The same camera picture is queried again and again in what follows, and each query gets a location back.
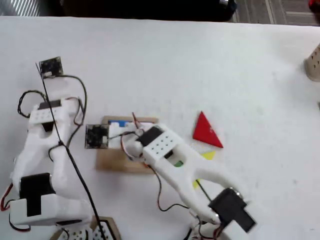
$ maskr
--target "white robotic arm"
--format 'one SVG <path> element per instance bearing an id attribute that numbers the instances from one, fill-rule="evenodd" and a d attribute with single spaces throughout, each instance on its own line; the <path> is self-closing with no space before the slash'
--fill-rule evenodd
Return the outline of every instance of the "white robotic arm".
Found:
<path id="1" fill-rule="evenodd" d="M 70 136 L 77 110 L 74 99 L 51 101 L 61 140 Z M 66 226 L 87 224 L 92 219 L 91 206 L 72 191 L 77 177 L 66 149 L 58 146 L 53 117 L 47 102 L 36 105 L 30 114 L 24 148 L 15 159 L 11 173 L 13 187 L 20 199 L 10 202 L 10 220 L 15 225 Z"/>
<path id="2" fill-rule="evenodd" d="M 132 129 L 133 123 L 127 124 L 127 130 Z M 150 165 L 199 219 L 221 227 L 227 239 L 248 239 L 264 221 L 260 208 L 248 198 L 239 179 L 222 164 L 206 160 L 165 125 L 141 125 L 135 133 L 139 137 L 127 137 L 123 144 L 130 158 Z M 181 167 L 175 166 L 178 161 L 183 162 Z M 208 205 L 195 192 L 192 183 L 196 179 L 208 180 L 225 189 Z"/>

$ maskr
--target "yellow piece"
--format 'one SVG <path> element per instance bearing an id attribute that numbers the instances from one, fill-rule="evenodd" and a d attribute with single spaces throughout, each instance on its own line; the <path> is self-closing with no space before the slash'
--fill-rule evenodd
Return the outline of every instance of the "yellow piece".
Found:
<path id="1" fill-rule="evenodd" d="M 209 151 L 209 152 L 202 153 L 201 155 L 207 160 L 212 160 L 215 156 L 215 153 L 216 153 L 215 151 Z M 193 188 L 196 188 L 199 186 L 197 181 L 194 181 L 192 183 L 192 185 L 193 185 Z"/>

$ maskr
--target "white tabletop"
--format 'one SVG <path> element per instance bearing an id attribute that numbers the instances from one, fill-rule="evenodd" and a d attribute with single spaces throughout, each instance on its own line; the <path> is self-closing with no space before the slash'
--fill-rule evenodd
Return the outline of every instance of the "white tabletop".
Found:
<path id="1" fill-rule="evenodd" d="M 199 152 L 216 150 L 214 161 L 247 184 L 275 229 L 261 239 L 319 239 L 320 83 L 303 68 L 319 39 L 320 28 L 307 26 L 1 17 L 0 190 L 27 135 L 19 97 L 42 90 L 35 62 L 61 56 L 64 72 L 86 84 L 87 124 L 131 112 L 158 117 Z M 224 149 L 192 139 L 201 110 Z M 124 240 L 182 239 L 188 211 L 157 209 L 154 176 L 97 172 L 84 132 L 71 151 L 99 214 L 115 219 Z M 179 201 L 163 185 L 161 205 Z M 53 230 L 16 233 L 0 213 L 1 239 L 46 239 Z"/>

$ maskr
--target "wooden block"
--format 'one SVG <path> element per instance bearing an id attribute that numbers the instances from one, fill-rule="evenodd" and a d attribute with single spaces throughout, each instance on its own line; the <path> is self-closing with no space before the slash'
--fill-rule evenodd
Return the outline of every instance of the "wooden block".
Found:
<path id="1" fill-rule="evenodd" d="M 108 124 L 110 120 L 132 121 L 130 116 L 104 116 L 102 124 Z M 157 123 L 155 117 L 137 117 L 139 122 Z M 154 174 L 141 162 L 130 161 L 121 149 L 98 149 L 96 153 L 96 169 L 126 173 Z"/>
<path id="2" fill-rule="evenodd" d="M 115 236 L 115 240 L 121 240 L 121 235 L 120 235 L 120 232 L 118 230 L 118 227 L 114 221 L 114 219 L 112 217 L 106 217 L 106 216 L 99 216 L 100 218 L 100 221 L 103 222 L 103 221 L 107 221 L 109 223 L 109 226 Z M 92 231 L 94 231 L 96 229 L 96 227 L 98 226 L 98 222 L 96 220 L 96 218 L 94 216 L 92 216 L 92 221 L 90 223 L 90 228 L 92 229 Z M 57 240 L 60 235 L 62 234 L 62 230 L 58 230 L 56 231 L 52 237 L 50 237 L 50 240 Z"/>

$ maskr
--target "red triangle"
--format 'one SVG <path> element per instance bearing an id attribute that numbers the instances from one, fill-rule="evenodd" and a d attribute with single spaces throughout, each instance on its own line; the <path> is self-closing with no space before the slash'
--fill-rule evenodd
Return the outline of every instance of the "red triangle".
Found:
<path id="1" fill-rule="evenodd" d="M 218 148 L 224 147 L 203 112 L 200 112 L 192 138 Z"/>

